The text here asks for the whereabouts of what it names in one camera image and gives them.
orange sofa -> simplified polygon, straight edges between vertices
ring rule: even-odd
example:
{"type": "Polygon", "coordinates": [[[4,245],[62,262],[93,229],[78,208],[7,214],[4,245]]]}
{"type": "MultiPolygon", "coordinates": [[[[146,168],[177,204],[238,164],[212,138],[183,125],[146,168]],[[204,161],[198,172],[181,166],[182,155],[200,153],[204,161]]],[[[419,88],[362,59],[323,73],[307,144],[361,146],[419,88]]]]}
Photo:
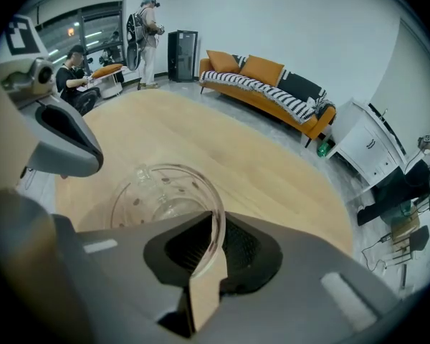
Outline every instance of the orange sofa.
{"type": "MultiPolygon", "coordinates": [[[[210,63],[210,59],[202,59],[199,65],[199,77],[201,77],[202,72],[209,70],[214,70],[210,63]]],[[[319,136],[319,134],[330,123],[336,114],[335,108],[328,107],[320,119],[317,119],[314,114],[308,121],[303,124],[299,124],[289,113],[287,113],[287,111],[285,111],[279,105],[273,103],[271,100],[268,100],[262,93],[247,91],[231,85],[219,83],[205,82],[204,84],[200,83],[200,85],[202,86],[201,92],[204,88],[216,90],[217,92],[228,95],[229,97],[234,97],[245,103],[249,103],[250,105],[255,106],[256,108],[259,108],[260,110],[263,110],[270,115],[279,118],[283,122],[293,126],[309,138],[306,147],[309,146],[311,140],[314,140],[319,136]]]]}

beige pants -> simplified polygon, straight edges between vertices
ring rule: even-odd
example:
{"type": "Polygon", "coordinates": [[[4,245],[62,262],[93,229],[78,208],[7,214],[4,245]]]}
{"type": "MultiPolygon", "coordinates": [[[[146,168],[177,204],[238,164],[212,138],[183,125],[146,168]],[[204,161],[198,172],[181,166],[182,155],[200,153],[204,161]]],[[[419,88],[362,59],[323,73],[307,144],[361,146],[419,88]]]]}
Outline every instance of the beige pants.
{"type": "Polygon", "coordinates": [[[155,54],[156,48],[147,46],[140,53],[145,61],[145,69],[143,70],[142,82],[146,85],[155,84],[155,54]]]}

camera lens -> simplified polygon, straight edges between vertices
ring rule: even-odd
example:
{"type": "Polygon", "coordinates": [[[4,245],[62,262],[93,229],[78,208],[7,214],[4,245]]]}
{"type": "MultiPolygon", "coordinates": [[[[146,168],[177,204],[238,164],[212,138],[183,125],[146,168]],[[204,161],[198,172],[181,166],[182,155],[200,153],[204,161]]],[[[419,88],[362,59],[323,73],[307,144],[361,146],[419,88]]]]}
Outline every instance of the camera lens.
{"type": "Polygon", "coordinates": [[[42,84],[47,83],[48,80],[51,78],[51,74],[52,74],[51,68],[48,66],[44,67],[38,74],[38,81],[42,84]]]}

transparent glass bowl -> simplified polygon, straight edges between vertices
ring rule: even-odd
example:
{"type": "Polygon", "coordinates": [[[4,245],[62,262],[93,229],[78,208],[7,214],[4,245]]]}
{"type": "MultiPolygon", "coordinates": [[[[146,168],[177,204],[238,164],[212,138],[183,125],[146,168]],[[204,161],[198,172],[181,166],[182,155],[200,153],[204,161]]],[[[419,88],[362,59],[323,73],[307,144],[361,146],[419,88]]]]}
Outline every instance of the transparent glass bowl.
{"type": "Polygon", "coordinates": [[[140,165],[113,193],[104,227],[121,228],[211,211],[211,241],[192,276],[204,272],[223,245],[226,220],[218,192],[198,171],[179,164],[140,165]]]}

black chair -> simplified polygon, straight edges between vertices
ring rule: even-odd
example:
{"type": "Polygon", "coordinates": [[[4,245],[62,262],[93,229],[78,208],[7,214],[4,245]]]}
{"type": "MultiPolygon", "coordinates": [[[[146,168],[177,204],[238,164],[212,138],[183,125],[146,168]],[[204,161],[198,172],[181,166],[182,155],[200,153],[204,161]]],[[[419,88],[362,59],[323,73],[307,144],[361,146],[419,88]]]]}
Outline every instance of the black chair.
{"type": "Polygon", "coordinates": [[[400,256],[394,257],[392,260],[399,259],[401,257],[408,256],[408,255],[409,255],[409,259],[401,260],[400,262],[397,262],[395,265],[403,264],[404,262],[411,260],[413,258],[414,251],[424,250],[425,246],[427,245],[427,242],[429,241],[429,238],[430,238],[430,233],[429,233],[428,226],[422,226],[421,228],[419,228],[417,231],[414,231],[406,238],[403,238],[400,241],[395,242],[393,244],[394,246],[396,244],[399,244],[403,241],[408,240],[408,245],[395,250],[395,252],[407,249],[409,247],[409,252],[402,254],[400,256]]]}

